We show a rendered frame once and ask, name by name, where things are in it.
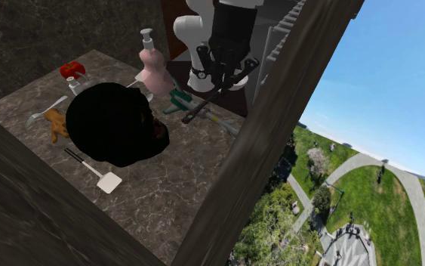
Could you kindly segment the green and white toy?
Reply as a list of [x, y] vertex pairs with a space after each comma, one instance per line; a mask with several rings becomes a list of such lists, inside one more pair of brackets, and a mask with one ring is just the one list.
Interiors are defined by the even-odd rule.
[[170, 93], [171, 105], [162, 112], [164, 114], [170, 114], [177, 112], [178, 110], [189, 111], [196, 108], [199, 103], [193, 100], [190, 93], [187, 93], [180, 87], [180, 84], [175, 78], [173, 78], [173, 81], [175, 89]]

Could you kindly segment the black long-handled utensil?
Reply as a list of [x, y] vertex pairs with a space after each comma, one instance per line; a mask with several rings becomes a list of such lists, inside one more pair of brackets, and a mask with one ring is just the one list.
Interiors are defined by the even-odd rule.
[[226, 94], [226, 92], [222, 92], [221, 90], [214, 92], [209, 98], [207, 98], [206, 100], [203, 100], [198, 106], [196, 106], [192, 110], [190, 110], [181, 119], [181, 122], [184, 123], [184, 124], [189, 124], [208, 103], [223, 97], [225, 94]]

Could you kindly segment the large black rounded object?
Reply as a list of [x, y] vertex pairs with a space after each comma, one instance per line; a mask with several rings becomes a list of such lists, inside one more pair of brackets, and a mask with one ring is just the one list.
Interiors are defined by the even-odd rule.
[[139, 88], [101, 82], [79, 93], [66, 111], [74, 145], [98, 162], [123, 168], [159, 155], [170, 144]]

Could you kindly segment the clear bottle with white cap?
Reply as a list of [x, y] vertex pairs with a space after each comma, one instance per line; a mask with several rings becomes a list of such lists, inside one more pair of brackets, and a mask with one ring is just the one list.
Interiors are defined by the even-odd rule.
[[80, 73], [81, 77], [85, 80], [84, 83], [78, 82], [73, 76], [69, 76], [66, 80], [69, 84], [69, 88], [72, 91], [74, 95], [78, 95], [82, 91], [84, 91], [87, 88], [90, 88], [96, 84], [98, 84], [98, 81], [96, 80], [90, 80], [88, 77], [86, 77], [84, 74]]

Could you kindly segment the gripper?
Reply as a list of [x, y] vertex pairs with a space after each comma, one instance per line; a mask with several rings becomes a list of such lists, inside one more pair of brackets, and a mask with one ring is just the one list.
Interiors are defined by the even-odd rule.
[[[256, 8], [243, 8], [225, 3], [217, 3], [211, 37], [207, 45], [200, 45], [196, 51], [203, 66], [205, 77], [210, 77], [213, 92], [220, 90], [223, 82], [223, 56], [232, 51], [234, 59], [244, 59], [250, 53], [250, 41], [257, 16]], [[248, 75], [260, 65], [256, 58], [245, 59], [240, 70], [224, 76], [224, 87], [238, 91], [248, 83]]]

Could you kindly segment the silver fork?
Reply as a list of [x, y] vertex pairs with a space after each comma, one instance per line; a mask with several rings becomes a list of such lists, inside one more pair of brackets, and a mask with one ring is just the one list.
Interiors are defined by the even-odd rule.
[[59, 103], [63, 102], [64, 100], [66, 100], [68, 97], [66, 95], [60, 97], [58, 100], [56, 100], [52, 105], [50, 105], [46, 110], [40, 112], [40, 113], [34, 113], [32, 114], [26, 121], [25, 124], [25, 128], [30, 127], [31, 123], [38, 117], [40, 117], [42, 114], [45, 114], [46, 112], [48, 112], [51, 108], [57, 106]]

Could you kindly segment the pink soap dispenser bottle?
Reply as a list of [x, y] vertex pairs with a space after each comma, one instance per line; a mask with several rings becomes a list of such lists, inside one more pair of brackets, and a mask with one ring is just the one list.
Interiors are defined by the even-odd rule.
[[141, 78], [143, 84], [153, 95], [167, 96], [175, 89], [174, 81], [166, 70], [162, 52], [155, 48], [154, 41], [150, 36], [151, 32], [151, 28], [140, 31], [143, 37], [143, 50], [139, 53], [143, 62]]

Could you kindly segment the red tomato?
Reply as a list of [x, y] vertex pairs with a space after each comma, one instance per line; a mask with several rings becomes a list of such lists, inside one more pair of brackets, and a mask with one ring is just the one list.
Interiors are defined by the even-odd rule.
[[65, 79], [69, 78], [70, 76], [74, 79], [78, 79], [80, 77], [79, 73], [84, 75], [85, 72], [85, 67], [77, 61], [65, 63], [60, 68], [60, 74]]

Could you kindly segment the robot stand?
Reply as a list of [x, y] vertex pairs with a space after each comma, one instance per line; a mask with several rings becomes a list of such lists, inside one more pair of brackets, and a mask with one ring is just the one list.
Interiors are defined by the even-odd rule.
[[[197, 92], [187, 85], [189, 80], [189, 71], [192, 66], [190, 61], [168, 61], [166, 69], [171, 76], [175, 78], [180, 87], [202, 100], [207, 99], [212, 95], [211, 92]], [[246, 117], [248, 115], [248, 106], [246, 101], [245, 92], [243, 89], [238, 91], [229, 91], [224, 97], [212, 101], [213, 104], [218, 105], [236, 115]]]

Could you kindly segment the brown ginger root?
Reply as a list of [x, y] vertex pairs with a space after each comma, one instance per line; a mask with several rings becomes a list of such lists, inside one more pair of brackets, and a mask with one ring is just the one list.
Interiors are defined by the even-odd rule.
[[58, 109], [51, 108], [45, 114], [44, 118], [51, 123], [51, 141], [55, 144], [58, 136], [69, 138], [66, 128], [66, 116], [62, 115]]

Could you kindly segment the grey slatted rack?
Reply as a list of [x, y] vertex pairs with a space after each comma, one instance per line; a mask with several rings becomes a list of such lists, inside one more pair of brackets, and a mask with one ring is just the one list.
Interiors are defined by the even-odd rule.
[[260, 61], [260, 68], [257, 74], [257, 84], [254, 89], [253, 101], [256, 101], [260, 89], [263, 87], [271, 66], [276, 62], [288, 35], [293, 29], [306, 0], [286, 0], [291, 3], [291, 7], [280, 8], [282, 16], [279, 20], [271, 20], [269, 24], [266, 40], [264, 42], [263, 54]]

